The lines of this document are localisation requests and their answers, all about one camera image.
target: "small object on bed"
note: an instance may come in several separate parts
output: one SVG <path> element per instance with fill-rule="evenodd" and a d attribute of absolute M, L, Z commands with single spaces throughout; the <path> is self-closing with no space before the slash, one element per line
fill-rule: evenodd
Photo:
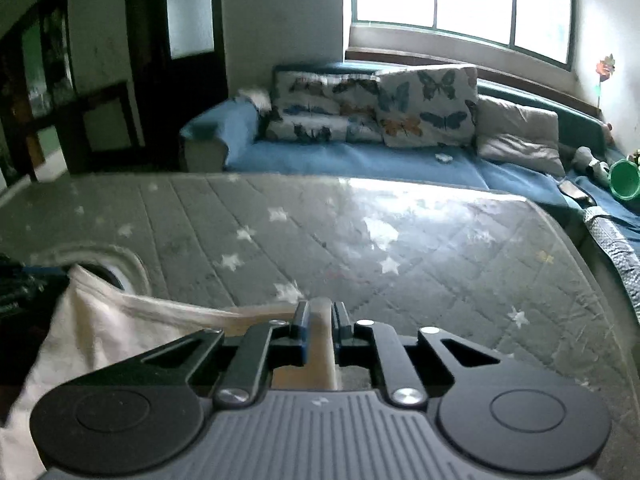
<path fill-rule="evenodd" d="M 595 158 L 586 146 L 575 150 L 572 165 L 577 171 L 595 179 L 601 186 L 609 187 L 609 165 Z"/>
<path fill-rule="evenodd" d="M 436 153 L 436 160 L 441 164 L 450 164 L 453 160 L 451 155 L 447 155 L 446 153 Z"/>

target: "green cup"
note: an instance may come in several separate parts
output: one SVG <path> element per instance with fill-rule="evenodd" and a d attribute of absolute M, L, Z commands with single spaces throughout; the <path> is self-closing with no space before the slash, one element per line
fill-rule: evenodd
<path fill-rule="evenodd" d="M 630 160 L 623 158 L 609 168 L 609 187 L 619 200 L 633 200 L 640 195 L 640 172 Z"/>

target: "gray mattress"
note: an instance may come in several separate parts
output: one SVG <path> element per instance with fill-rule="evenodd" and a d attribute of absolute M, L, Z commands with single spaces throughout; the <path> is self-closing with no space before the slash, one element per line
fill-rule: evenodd
<path fill-rule="evenodd" d="M 630 359 L 558 225 L 526 200 L 468 189 L 277 175 L 88 176 L 0 208 L 0 251 L 135 252 L 160 298 L 225 308 L 327 296 L 354 318 L 435 325 L 574 378 L 605 399 L 604 478 L 637 478 Z"/>

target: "white cloth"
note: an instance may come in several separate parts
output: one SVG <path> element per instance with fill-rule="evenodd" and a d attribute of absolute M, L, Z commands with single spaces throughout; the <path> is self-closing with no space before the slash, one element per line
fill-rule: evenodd
<path fill-rule="evenodd" d="M 279 368 L 272 387 L 337 389 L 330 307 L 329 300 L 312 300 L 308 355 L 313 361 L 303 368 Z M 31 440 L 29 417 L 52 388 L 202 328 L 241 335 L 258 322 L 290 319 L 294 309 L 276 304 L 221 311 L 131 296 L 76 267 L 7 425 L 0 428 L 0 478 L 33 480 L 44 472 Z"/>

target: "plush toy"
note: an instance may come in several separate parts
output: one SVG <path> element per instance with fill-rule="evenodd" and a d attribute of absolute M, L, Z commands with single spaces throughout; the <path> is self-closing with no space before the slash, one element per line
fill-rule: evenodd
<path fill-rule="evenodd" d="M 626 160 L 629 160 L 636 166 L 638 166 L 638 160 L 640 160 L 640 150 L 635 150 L 633 153 L 627 155 Z"/>
<path fill-rule="evenodd" d="M 586 146 L 575 150 L 572 166 L 577 171 L 593 177 L 601 186 L 609 187 L 609 165 L 595 158 Z"/>

